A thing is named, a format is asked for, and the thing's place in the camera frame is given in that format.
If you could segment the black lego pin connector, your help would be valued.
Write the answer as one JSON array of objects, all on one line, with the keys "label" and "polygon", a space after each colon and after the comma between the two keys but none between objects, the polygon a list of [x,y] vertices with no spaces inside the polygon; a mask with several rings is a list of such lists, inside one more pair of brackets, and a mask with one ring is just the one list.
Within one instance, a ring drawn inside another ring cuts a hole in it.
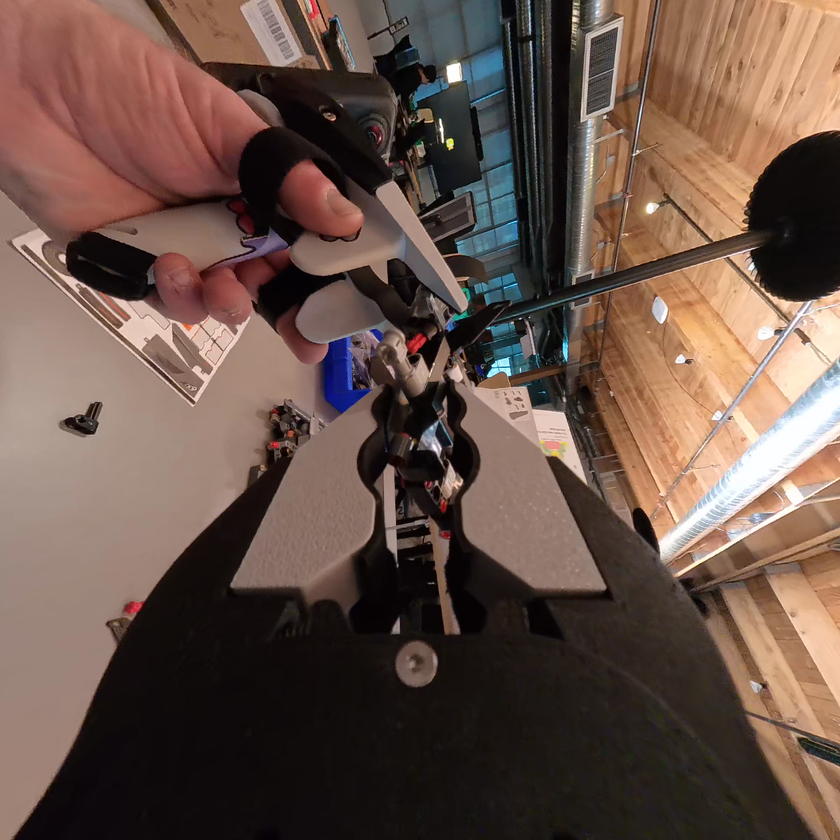
[{"label": "black lego pin connector", "polygon": [[60,422],[60,427],[83,437],[92,436],[98,431],[99,417],[103,408],[101,402],[89,404],[85,413],[68,416]]}]

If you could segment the black electronic device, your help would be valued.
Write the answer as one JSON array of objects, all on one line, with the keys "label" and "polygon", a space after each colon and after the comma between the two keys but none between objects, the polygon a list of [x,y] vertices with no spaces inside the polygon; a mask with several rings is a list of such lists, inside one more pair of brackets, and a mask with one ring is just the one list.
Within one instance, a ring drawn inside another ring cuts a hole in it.
[{"label": "black electronic device", "polygon": [[328,28],[322,35],[322,42],[332,70],[341,72],[358,70],[350,44],[337,15],[329,18]]}]

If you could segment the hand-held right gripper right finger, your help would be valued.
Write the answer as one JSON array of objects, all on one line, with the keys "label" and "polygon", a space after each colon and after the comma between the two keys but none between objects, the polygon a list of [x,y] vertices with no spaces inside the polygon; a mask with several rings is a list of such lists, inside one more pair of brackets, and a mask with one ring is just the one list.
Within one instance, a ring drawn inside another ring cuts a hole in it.
[{"label": "hand-held right gripper right finger", "polygon": [[449,599],[460,631],[500,602],[596,599],[607,582],[554,473],[522,389],[450,388],[465,482],[452,508]]}]

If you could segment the black grey lego frame assembly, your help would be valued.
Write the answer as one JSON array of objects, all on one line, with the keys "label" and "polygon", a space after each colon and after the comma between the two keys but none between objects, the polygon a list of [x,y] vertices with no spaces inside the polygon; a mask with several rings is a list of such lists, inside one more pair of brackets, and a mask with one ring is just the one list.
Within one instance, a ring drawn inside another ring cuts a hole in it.
[{"label": "black grey lego frame assembly", "polygon": [[374,349],[371,375],[392,398],[383,433],[388,464],[401,488],[449,539],[469,476],[466,443],[455,425],[455,386],[473,389],[480,381],[467,351],[511,304],[493,302],[452,322],[445,304],[431,295],[418,302],[428,303],[429,312],[420,316],[418,307],[408,308],[401,329],[387,326]]}]

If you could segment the cardboard box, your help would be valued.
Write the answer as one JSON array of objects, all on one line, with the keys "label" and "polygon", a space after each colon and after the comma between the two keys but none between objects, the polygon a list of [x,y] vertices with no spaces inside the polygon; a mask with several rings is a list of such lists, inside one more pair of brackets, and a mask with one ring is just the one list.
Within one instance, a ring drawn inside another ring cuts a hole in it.
[{"label": "cardboard box", "polygon": [[180,50],[197,64],[331,70],[318,2],[147,1]]}]

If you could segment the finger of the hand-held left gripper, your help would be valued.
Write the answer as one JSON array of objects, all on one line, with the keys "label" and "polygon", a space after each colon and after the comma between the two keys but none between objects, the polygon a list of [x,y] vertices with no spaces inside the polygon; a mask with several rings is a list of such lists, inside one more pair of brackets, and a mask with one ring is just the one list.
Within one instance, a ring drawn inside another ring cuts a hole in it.
[{"label": "finger of the hand-held left gripper", "polygon": [[358,237],[361,267],[386,268],[390,260],[400,260],[451,309],[466,311],[466,294],[397,184],[388,182],[373,193],[359,186],[358,205],[364,216]]}]

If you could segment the large lego car chassis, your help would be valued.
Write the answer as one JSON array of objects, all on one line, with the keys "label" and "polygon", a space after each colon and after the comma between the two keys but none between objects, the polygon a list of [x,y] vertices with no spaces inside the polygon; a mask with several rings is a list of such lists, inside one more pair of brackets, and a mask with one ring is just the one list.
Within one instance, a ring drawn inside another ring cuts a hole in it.
[{"label": "large lego car chassis", "polygon": [[328,424],[315,413],[301,409],[291,400],[275,405],[269,412],[268,465],[290,460],[311,437]]}]

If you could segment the white sticker sheet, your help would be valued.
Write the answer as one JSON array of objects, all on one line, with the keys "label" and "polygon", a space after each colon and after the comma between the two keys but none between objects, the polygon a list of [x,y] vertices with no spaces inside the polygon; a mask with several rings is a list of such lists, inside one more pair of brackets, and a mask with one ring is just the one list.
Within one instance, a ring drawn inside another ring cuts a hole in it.
[{"label": "white sticker sheet", "polygon": [[64,249],[38,228],[8,243],[190,405],[197,404],[247,326],[213,318],[173,321],[147,301],[121,301],[93,290],[70,275]]}]

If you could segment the black monitor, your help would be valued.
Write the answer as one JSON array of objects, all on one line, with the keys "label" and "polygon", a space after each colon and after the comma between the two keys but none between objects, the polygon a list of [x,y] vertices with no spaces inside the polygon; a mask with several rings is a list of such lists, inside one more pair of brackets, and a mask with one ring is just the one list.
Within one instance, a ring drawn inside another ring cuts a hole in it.
[{"label": "black monitor", "polygon": [[470,104],[467,85],[463,81],[450,85],[421,100],[417,109],[432,113],[423,143],[437,190],[449,193],[478,182],[483,151],[477,112]]}]

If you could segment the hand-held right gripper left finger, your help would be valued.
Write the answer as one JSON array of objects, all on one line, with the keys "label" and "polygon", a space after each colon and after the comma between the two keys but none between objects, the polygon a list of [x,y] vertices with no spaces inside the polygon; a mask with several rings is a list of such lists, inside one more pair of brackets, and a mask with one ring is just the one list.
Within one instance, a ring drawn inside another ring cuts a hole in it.
[{"label": "hand-held right gripper left finger", "polygon": [[238,595],[282,595],[306,612],[335,603],[353,630],[391,634],[400,613],[382,490],[391,386],[375,387],[292,457],[233,579]]}]

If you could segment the silver spiral air duct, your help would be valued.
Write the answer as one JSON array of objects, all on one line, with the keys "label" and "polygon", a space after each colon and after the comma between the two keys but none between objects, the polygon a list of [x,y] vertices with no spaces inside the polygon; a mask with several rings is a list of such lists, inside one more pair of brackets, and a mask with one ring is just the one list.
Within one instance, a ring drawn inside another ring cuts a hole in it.
[{"label": "silver spiral air duct", "polygon": [[668,563],[785,479],[839,434],[839,360],[731,466],[659,542]]},{"label": "silver spiral air duct", "polygon": [[592,228],[595,215],[597,182],[597,141],[601,137],[603,119],[581,122],[581,90],[585,32],[616,15],[613,1],[575,3],[572,45],[572,91],[570,95],[570,171],[567,212],[568,248],[563,278],[563,291],[572,291],[593,278]]}]

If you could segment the lego instruction book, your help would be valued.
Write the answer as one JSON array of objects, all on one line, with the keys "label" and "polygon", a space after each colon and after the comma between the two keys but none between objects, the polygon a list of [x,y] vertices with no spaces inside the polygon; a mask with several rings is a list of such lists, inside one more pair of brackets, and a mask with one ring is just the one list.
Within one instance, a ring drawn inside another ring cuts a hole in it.
[{"label": "lego instruction book", "polygon": [[476,396],[509,425],[537,445],[547,457],[563,462],[585,484],[588,483],[581,457],[573,441],[571,426],[562,412],[534,408],[526,387],[495,387],[480,384]]}]

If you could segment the dark lego panel red pin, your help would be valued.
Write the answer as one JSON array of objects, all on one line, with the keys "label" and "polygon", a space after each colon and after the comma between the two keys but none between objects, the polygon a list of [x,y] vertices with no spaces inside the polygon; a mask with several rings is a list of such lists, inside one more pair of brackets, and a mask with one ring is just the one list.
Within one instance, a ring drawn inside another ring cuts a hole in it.
[{"label": "dark lego panel red pin", "polygon": [[106,627],[112,639],[119,646],[131,626],[133,619],[137,616],[144,605],[143,601],[130,601],[123,605],[119,616],[109,619]]}]

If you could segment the grey office chair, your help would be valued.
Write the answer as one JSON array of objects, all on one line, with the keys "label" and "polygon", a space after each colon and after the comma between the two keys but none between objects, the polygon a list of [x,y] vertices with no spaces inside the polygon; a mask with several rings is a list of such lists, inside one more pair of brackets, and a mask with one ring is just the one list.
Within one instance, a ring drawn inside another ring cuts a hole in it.
[{"label": "grey office chair", "polygon": [[436,245],[455,242],[470,234],[476,226],[474,194],[467,191],[447,201],[436,201],[418,216],[428,236]]}]

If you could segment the person's left hand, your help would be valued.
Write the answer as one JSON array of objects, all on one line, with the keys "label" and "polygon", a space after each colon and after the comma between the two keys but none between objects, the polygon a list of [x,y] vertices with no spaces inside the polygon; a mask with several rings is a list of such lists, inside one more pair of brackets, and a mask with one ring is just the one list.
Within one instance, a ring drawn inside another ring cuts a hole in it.
[{"label": "person's left hand", "polygon": [[[2,2],[2,192],[53,238],[240,192],[247,142],[268,128],[231,90],[94,2]],[[279,205],[348,238],[364,221],[319,168],[296,165]],[[150,305],[172,320],[248,320],[287,251],[199,272],[154,265]]]}]

